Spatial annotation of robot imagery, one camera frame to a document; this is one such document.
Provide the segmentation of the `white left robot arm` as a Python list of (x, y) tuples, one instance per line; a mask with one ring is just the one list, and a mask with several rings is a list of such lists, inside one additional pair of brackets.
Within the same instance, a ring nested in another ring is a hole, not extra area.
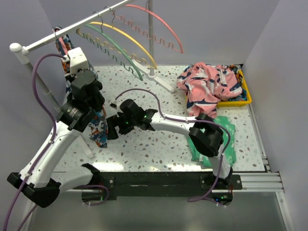
[(90, 164), (83, 164), (63, 176), (53, 171), (66, 150), (94, 119), (96, 110), (102, 108), (102, 88), (92, 71), (78, 72), (71, 83), (73, 98), (62, 106), (51, 135), (26, 167), (8, 176), (7, 181), (38, 206), (50, 206), (60, 193), (75, 187), (85, 185), (94, 189), (99, 185), (99, 171)]

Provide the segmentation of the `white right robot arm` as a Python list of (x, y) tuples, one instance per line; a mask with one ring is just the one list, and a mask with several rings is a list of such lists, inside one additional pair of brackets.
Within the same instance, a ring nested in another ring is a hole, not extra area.
[(112, 107), (116, 114), (106, 120), (109, 140), (116, 140), (119, 135), (126, 135), (135, 128), (184, 135), (201, 155), (208, 158), (215, 185), (226, 189), (231, 184), (233, 169), (224, 154), (231, 142), (231, 134), (206, 114), (192, 117), (164, 114), (161, 109), (142, 109), (132, 99), (120, 105), (113, 103)]

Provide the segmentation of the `blue orange patterned shorts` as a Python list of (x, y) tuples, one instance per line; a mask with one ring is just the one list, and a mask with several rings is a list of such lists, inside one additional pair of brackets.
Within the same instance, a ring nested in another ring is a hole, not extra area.
[[(70, 38), (68, 35), (62, 36), (68, 51), (74, 48)], [(65, 64), (62, 62), (62, 66), (65, 72), (66, 79), (66, 89), (65, 96), (66, 100), (71, 100), (73, 95), (71, 93), (71, 82), (73, 81), (73, 77), (67, 74), (65, 70)], [(89, 127), (91, 129), (90, 139), (96, 143), (96, 145), (100, 148), (107, 147), (107, 135), (108, 135), (108, 125), (106, 122), (106, 112), (103, 106), (101, 111), (95, 112), (95, 117), (90, 121)]]

